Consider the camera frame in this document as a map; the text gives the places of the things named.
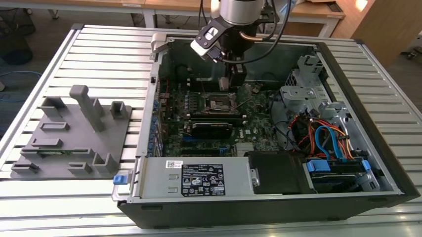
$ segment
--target slotted aluminum platform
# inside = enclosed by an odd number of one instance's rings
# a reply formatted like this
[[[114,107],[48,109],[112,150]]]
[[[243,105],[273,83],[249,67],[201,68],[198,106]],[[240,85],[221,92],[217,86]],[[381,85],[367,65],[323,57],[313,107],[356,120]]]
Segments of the slotted aluminum platform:
[[[141,230],[110,200],[110,180],[12,181],[12,163],[28,143],[42,111],[44,96],[62,96],[73,84],[89,87],[101,104],[122,100],[133,107],[120,169],[134,163],[137,133],[152,67],[150,36],[156,32],[194,35],[193,31],[84,26],[72,30],[38,84],[0,142],[0,236],[418,236],[422,233],[422,198],[392,208],[371,210],[339,222],[307,222],[200,229]],[[364,45],[348,39],[284,37],[324,41],[384,139],[422,192],[422,116],[373,59]],[[337,100],[340,94],[328,81]],[[128,187],[118,189],[125,194]]]

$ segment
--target sticker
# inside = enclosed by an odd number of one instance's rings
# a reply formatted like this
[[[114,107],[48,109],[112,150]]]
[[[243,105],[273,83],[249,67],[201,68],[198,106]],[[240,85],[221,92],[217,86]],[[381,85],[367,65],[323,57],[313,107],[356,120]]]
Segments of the sticker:
[[[122,3],[122,6],[134,6],[134,7],[140,7],[140,4],[128,4],[128,3]]]
[[[166,160],[165,162],[165,168],[168,169],[180,169],[182,165],[181,160]]]
[[[180,190],[184,197],[225,195],[223,164],[181,165]]]

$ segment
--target floor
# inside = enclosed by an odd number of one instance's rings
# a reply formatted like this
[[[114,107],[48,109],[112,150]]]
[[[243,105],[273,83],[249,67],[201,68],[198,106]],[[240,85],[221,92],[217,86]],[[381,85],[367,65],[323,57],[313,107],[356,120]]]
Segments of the floor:
[[[10,71],[36,71],[41,73],[73,23],[112,26],[133,26],[134,24],[138,27],[144,27],[141,15],[136,15],[132,18],[130,14],[124,13],[77,11],[60,11],[58,15],[60,18],[52,20],[46,10],[33,9],[30,18],[37,30],[26,37],[29,47],[33,51],[33,59],[29,63],[20,66],[9,66],[0,59],[0,75]],[[161,28],[197,29],[196,17],[172,16],[170,21],[172,23],[166,24],[164,17],[157,16],[157,26]],[[415,86],[419,83],[422,75],[422,64],[408,61],[400,55],[393,65],[388,68],[388,73],[395,78],[396,83],[418,109],[422,110],[422,93],[419,86]],[[12,74],[1,77],[0,82],[5,85],[4,91],[0,92],[0,99],[24,100],[37,82],[37,76],[33,74]],[[0,101],[0,138],[12,123],[21,105],[22,102],[10,103]]]

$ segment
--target power supply label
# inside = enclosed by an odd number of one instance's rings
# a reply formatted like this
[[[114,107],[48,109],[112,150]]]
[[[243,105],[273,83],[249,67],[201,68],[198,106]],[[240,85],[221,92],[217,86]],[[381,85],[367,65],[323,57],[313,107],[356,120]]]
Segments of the power supply label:
[[[180,190],[184,197],[225,195],[223,164],[181,165]]]

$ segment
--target blue cable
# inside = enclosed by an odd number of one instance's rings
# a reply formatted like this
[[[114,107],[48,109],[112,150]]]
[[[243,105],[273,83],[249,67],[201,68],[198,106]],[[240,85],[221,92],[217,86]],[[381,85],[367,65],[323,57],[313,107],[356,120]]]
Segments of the blue cable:
[[[8,73],[0,74],[0,77],[2,77],[5,75],[9,75],[12,73],[32,73],[32,74],[37,75],[38,78],[41,78],[41,75],[42,75],[41,73],[37,73],[37,72],[33,72],[33,71],[14,71],[14,72],[8,72]],[[24,102],[25,100],[5,100],[5,99],[0,99],[0,101],[16,103],[16,102]]]
[[[0,74],[0,77],[2,77],[2,76],[5,76],[5,75],[9,75],[9,74],[12,74],[12,73],[33,73],[33,74],[36,74],[37,76],[38,76],[38,78],[41,77],[41,73],[38,73],[38,72],[33,72],[33,71],[14,71],[14,72],[8,72],[8,73],[4,73],[4,74]]]
[[[24,102],[25,100],[4,100],[4,99],[0,99],[0,101],[16,103],[16,102]]]
[[[329,132],[329,135],[331,135],[331,140],[332,140],[332,148],[333,148],[333,153],[335,153],[335,156],[337,159],[343,159],[343,154],[341,154],[341,151],[340,149],[337,148],[336,146],[336,138],[335,138],[335,134],[333,134],[333,131],[329,127],[327,126],[320,126],[319,128],[316,128],[316,131],[315,131],[315,143],[316,143],[316,146],[317,148],[321,150],[321,152],[324,153],[324,155],[327,156],[327,159],[329,159],[329,153],[324,150],[324,148],[321,147],[320,143],[319,143],[319,131],[325,128]]]

